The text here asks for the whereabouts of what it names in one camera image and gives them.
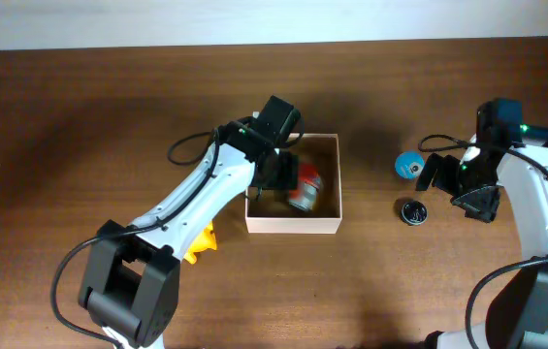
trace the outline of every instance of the white box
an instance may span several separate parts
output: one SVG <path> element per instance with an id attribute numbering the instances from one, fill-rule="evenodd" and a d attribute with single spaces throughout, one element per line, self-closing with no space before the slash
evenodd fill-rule
<path id="1" fill-rule="evenodd" d="M 297 138 L 292 134 L 290 139 Z M 245 223 L 250 233 L 335 234 L 342 220 L 342 190 L 338 135 L 304 134 L 290 151 L 300 163 L 317 167 L 323 185 L 313 212 L 290 207 L 280 194 L 263 191 L 258 202 L 245 200 Z"/>

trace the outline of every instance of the wooden table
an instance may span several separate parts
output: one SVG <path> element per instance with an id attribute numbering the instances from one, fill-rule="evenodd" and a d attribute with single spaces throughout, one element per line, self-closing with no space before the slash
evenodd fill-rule
<path id="1" fill-rule="evenodd" d="M 170 143 L 271 94 L 308 132 L 339 134 L 340 229 L 251 236 L 236 198 L 214 220 L 219 251 L 183 266 L 167 346 L 372 348 L 461 329 L 478 279 L 520 258 L 509 203 L 492 224 L 467 220 L 445 193 L 398 179 L 394 159 L 430 133 L 470 137 L 476 107 L 496 96 L 548 126 L 548 38 L 0 52 L 0 348 L 109 348 L 54 320 L 58 261 L 185 178 L 191 169 L 165 159 Z M 400 221 L 404 197 L 427 205 L 423 226 Z M 84 263 L 67 268 L 59 303 L 91 326 L 76 303 Z"/>

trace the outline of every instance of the white backdrop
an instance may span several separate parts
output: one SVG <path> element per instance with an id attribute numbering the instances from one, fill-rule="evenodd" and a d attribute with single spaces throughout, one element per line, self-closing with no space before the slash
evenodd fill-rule
<path id="1" fill-rule="evenodd" d="M 0 0 L 0 49 L 548 35 L 548 0 Z"/>

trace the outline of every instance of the blue ball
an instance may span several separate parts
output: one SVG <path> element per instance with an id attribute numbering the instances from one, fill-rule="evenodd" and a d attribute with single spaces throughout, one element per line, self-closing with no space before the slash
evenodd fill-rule
<path id="1" fill-rule="evenodd" d="M 399 155 L 394 163 L 394 169 L 401 177 L 413 179 L 420 175 L 422 168 L 425 167 L 425 161 L 420 154 L 414 151 L 406 151 Z"/>

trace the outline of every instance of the yellow object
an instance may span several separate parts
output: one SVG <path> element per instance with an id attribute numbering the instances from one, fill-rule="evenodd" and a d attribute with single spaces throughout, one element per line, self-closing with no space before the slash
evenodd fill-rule
<path id="1" fill-rule="evenodd" d="M 198 260 L 194 253 L 203 252 L 207 249 L 217 251 L 217 241 L 215 241 L 215 233 L 213 232 L 213 222 L 210 222 L 203 232 L 198 235 L 194 242 L 192 242 L 192 245 L 189 246 L 187 253 L 185 253 L 185 257 L 183 258 L 190 264 L 194 264 Z"/>

